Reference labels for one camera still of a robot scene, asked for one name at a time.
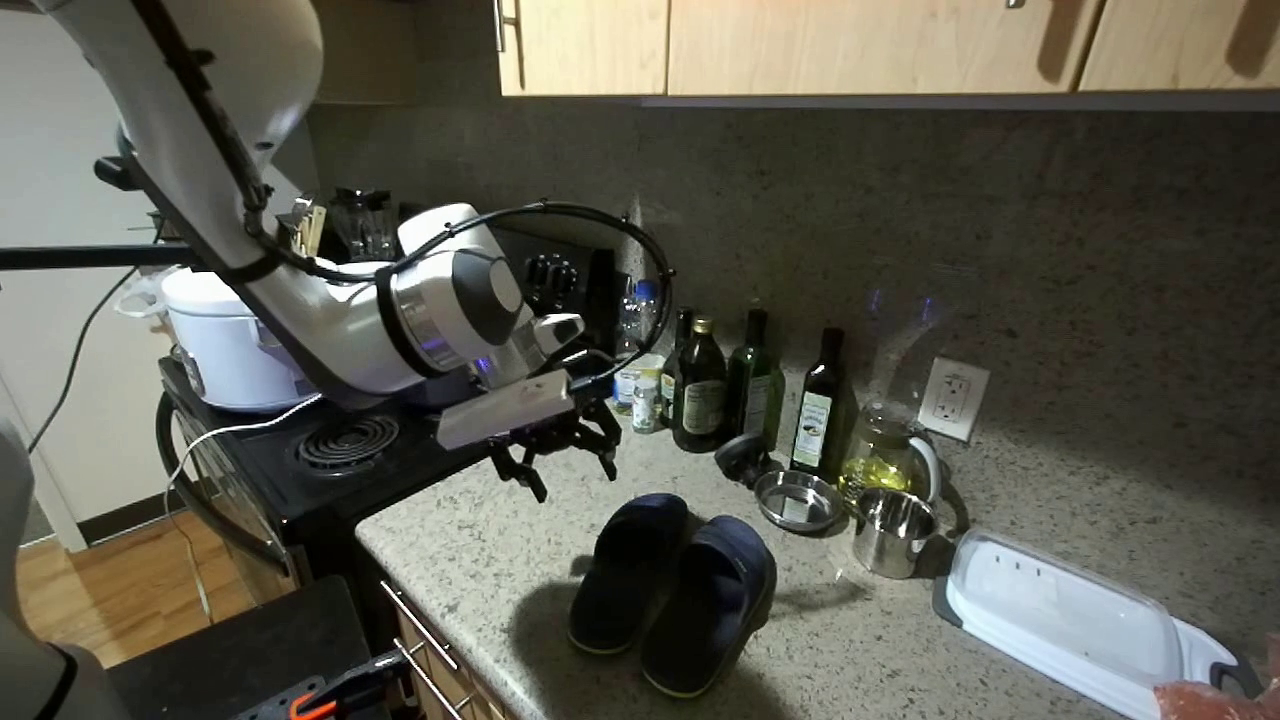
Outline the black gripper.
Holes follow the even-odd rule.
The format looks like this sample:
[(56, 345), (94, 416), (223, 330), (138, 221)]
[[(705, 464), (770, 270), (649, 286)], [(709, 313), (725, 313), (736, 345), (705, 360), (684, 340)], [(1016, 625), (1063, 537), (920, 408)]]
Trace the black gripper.
[[(551, 421), (530, 426), (510, 431), (510, 446), (520, 446), (530, 451), (563, 451), (563, 448), (585, 448), (602, 461), (605, 477), (615, 481), (615, 416), (605, 405), (585, 405), (573, 412), (559, 412)], [(533, 494), (538, 506), (550, 502), (550, 486), (533, 470), (533, 461), (518, 461), (510, 448), (493, 448), (493, 470), (500, 481), (518, 481), (520, 487)]]

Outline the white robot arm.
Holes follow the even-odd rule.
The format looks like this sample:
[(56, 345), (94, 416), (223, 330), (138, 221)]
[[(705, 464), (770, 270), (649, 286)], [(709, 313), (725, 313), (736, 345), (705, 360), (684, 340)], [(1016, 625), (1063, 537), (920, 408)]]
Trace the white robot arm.
[(563, 354), (585, 320), (530, 307), (484, 211), (446, 205), (405, 221), (407, 254), (385, 264), (296, 254), (270, 167), (322, 93), (313, 0), (33, 5), (106, 82), (139, 187), (327, 400), (468, 381), (436, 441), (496, 451), (579, 408)]

